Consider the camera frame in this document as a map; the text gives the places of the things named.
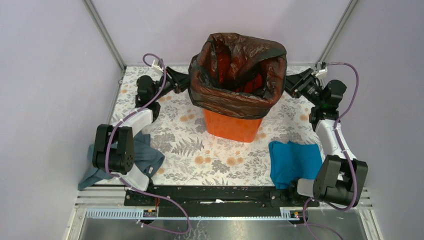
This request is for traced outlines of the black trash bag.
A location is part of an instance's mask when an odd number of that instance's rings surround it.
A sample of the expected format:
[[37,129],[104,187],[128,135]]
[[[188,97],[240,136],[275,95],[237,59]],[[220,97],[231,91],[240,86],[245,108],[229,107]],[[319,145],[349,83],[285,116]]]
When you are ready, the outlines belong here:
[[189,97],[194,106],[224,116],[255,120],[280,100],[287,51],[279,42],[218,32],[191,59]]

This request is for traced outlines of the orange plastic trash bin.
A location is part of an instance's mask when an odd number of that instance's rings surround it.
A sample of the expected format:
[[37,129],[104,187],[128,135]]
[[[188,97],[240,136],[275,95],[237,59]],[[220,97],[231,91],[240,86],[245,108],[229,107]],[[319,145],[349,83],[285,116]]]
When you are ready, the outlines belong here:
[[203,109],[206,130],[216,137],[233,141],[251,143],[254,141],[260,125],[259,119],[241,119],[222,115],[207,109]]

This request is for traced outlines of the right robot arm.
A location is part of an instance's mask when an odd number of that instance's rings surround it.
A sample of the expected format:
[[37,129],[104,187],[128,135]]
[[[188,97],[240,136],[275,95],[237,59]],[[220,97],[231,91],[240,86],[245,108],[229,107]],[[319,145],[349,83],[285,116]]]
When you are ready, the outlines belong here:
[[347,209],[359,203],[368,165],[356,158],[342,134],[338,107],[346,89],[337,79],[321,86],[311,68],[286,77],[284,90],[293,98],[303,96],[313,104],[309,122],[325,154],[314,179],[297,177],[291,181],[286,198],[293,206],[301,205],[307,197]]

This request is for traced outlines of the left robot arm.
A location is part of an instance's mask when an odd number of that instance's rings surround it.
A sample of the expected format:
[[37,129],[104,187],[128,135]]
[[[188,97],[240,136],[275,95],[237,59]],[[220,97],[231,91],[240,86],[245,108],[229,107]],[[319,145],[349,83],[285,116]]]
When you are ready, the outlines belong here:
[[159,116],[161,106],[158,100],[174,92],[182,93],[190,86],[187,73],[170,67],[160,68],[160,80],[142,75],[136,80],[135,109],[128,116],[114,124],[100,124],[96,129],[92,154],[92,165],[108,176],[120,180],[129,191],[136,193],[136,199],[148,206],[159,199],[153,182],[136,165],[135,136],[152,124]]

